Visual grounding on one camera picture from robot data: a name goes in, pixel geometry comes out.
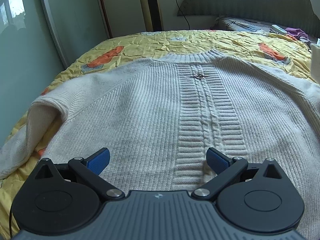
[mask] metal pivot screw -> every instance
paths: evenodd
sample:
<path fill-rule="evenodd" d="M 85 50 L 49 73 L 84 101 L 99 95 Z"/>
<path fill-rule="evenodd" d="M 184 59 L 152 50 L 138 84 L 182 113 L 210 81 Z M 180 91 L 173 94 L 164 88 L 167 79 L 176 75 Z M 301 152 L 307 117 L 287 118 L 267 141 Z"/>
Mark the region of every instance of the metal pivot screw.
<path fill-rule="evenodd" d="M 121 195 L 122 195 L 122 191 L 117 188 L 109 189 L 107 191 L 107 196 L 109 197 L 120 197 Z"/>
<path fill-rule="evenodd" d="M 198 197 L 206 197 L 210 194 L 210 191 L 206 188 L 197 188 L 193 193 Z"/>

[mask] black round disc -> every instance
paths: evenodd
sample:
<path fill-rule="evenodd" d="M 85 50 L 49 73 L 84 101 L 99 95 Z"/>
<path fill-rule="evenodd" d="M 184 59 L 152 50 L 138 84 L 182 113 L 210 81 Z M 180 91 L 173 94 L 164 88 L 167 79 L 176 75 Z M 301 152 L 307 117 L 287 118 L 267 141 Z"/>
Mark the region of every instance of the black round disc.
<path fill-rule="evenodd" d="M 281 205 L 281 198 L 267 190 L 255 190 L 244 196 L 246 205 L 256 211 L 272 211 Z"/>
<path fill-rule="evenodd" d="M 12 205 L 15 220 L 38 235 L 61 235 L 80 228 L 100 206 L 91 188 L 74 182 L 39 179 L 20 191 Z"/>
<path fill-rule="evenodd" d="M 218 196 L 217 208 L 237 227 L 274 233 L 295 228 L 304 204 L 294 186 L 277 179 L 253 179 L 225 188 Z"/>

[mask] blue gripper pad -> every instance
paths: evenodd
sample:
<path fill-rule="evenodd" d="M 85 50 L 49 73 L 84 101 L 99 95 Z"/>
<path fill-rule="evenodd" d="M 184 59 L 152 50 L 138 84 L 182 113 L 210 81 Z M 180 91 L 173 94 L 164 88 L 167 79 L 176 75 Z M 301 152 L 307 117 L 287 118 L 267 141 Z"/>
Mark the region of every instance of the blue gripper pad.
<path fill-rule="evenodd" d="M 102 148 L 83 160 L 83 164 L 93 173 L 99 175 L 110 162 L 110 152 Z"/>
<path fill-rule="evenodd" d="M 225 156 L 215 148 L 210 147 L 206 153 L 209 167 L 218 175 L 232 164 L 232 159 Z"/>

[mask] cable knit pattern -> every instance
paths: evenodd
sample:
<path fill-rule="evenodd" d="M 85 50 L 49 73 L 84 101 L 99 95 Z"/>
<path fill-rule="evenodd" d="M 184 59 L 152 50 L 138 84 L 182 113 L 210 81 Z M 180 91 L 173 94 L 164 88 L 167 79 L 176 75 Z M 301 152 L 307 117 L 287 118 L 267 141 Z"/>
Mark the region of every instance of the cable knit pattern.
<path fill-rule="evenodd" d="M 304 200 L 298 231 L 318 240 L 319 96 L 317 84 L 214 50 L 140 59 L 37 98 L 27 127 L 0 152 L 0 178 L 28 159 L 60 114 L 63 124 L 44 157 L 65 163 L 108 147 L 110 164 L 100 176 L 126 193 L 194 190 L 214 176 L 208 147 L 250 162 L 273 157 Z"/>

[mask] purple cloth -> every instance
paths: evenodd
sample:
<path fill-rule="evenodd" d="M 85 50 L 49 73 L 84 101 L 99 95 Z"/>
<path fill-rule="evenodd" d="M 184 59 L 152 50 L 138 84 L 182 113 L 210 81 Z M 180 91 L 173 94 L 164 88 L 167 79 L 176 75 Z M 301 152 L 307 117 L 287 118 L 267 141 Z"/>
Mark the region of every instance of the purple cloth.
<path fill-rule="evenodd" d="M 294 29 L 294 28 L 286 28 L 285 29 L 289 35 L 295 37 L 297 40 L 299 40 L 301 37 L 304 38 L 309 38 L 308 34 L 306 34 L 303 30 L 301 29 Z"/>

